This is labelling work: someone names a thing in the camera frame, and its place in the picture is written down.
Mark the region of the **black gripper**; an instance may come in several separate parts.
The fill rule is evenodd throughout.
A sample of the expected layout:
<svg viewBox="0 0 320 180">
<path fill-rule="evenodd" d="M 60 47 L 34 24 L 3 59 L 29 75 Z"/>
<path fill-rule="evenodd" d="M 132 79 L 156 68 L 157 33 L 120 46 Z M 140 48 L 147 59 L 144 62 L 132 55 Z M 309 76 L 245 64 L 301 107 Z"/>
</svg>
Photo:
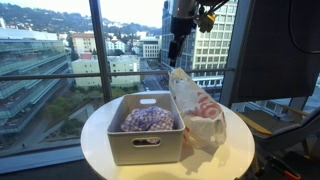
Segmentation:
<svg viewBox="0 0 320 180">
<path fill-rule="evenodd" d="M 191 18 L 171 18 L 170 32 L 173 34 L 173 40 L 170 42 L 168 58 L 169 65 L 174 67 L 177 58 L 181 55 L 184 39 L 197 27 L 195 21 Z"/>
</svg>

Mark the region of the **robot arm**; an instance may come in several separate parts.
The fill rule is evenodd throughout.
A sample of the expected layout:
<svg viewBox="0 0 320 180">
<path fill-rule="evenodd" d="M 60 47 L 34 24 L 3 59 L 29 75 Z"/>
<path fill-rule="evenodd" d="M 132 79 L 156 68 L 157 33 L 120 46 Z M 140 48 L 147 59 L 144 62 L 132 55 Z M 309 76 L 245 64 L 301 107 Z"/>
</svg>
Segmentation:
<svg viewBox="0 0 320 180">
<path fill-rule="evenodd" d="M 202 33 L 210 32 L 216 19 L 215 11 L 229 0 L 168 0 L 167 9 L 171 15 L 170 32 L 173 39 L 169 44 L 170 66 L 176 65 L 181 56 L 186 37 L 196 27 Z"/>
</svg>

